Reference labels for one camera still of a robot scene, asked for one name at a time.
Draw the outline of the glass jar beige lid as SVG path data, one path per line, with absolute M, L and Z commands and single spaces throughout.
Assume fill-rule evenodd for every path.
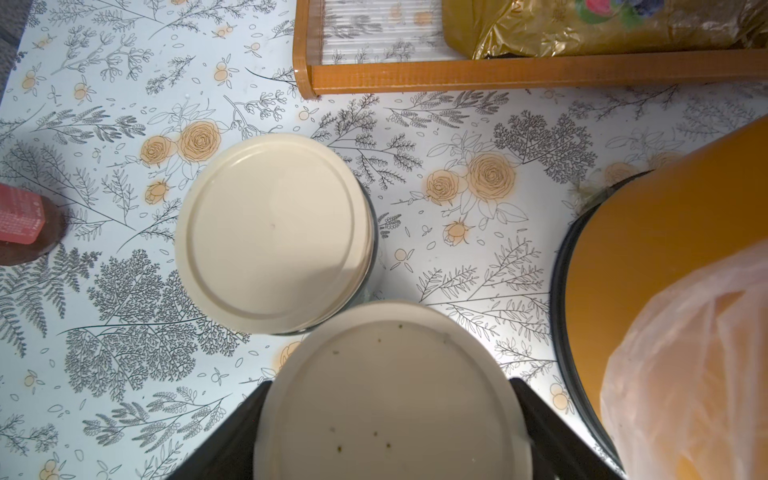
M 515 392 L 438 311 L 372 302 L 314 330 L 270 387 L 258 479 L 529 479 Z

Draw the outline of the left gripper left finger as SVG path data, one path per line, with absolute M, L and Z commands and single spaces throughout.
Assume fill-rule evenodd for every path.
M 253 479 L 260 416 L 272 384 L 260 384 L 168 479 Z

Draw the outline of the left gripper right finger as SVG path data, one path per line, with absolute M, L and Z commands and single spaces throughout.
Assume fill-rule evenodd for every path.
M 532 479 L 621 479 L 522 379 L 509 382 L 527 429 Z

